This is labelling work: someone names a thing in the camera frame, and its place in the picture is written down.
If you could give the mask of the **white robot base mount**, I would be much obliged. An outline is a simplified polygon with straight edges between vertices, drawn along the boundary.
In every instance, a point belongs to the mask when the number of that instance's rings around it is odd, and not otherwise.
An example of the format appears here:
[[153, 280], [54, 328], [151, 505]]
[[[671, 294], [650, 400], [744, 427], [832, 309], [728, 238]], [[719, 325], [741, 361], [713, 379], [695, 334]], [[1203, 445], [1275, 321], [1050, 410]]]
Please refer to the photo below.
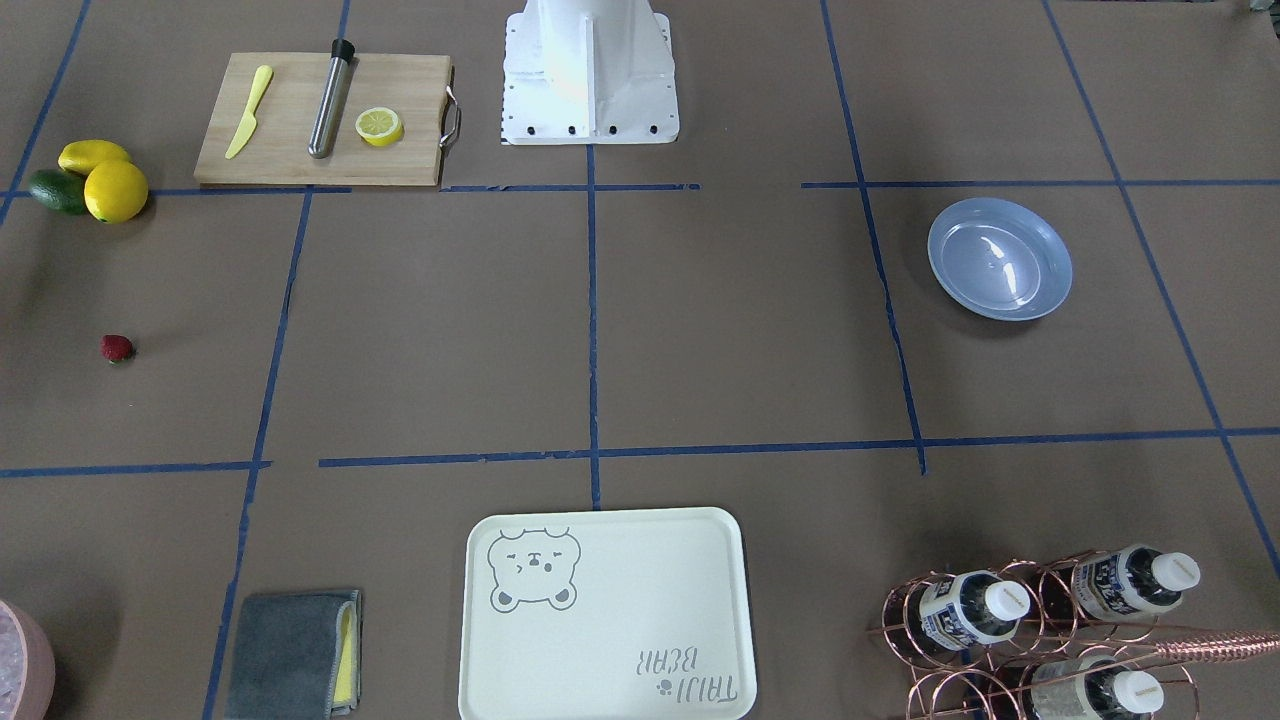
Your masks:
[[669, 18], [648, 1], [527, 1], [506, 19], [500, 142], [673, 143]]

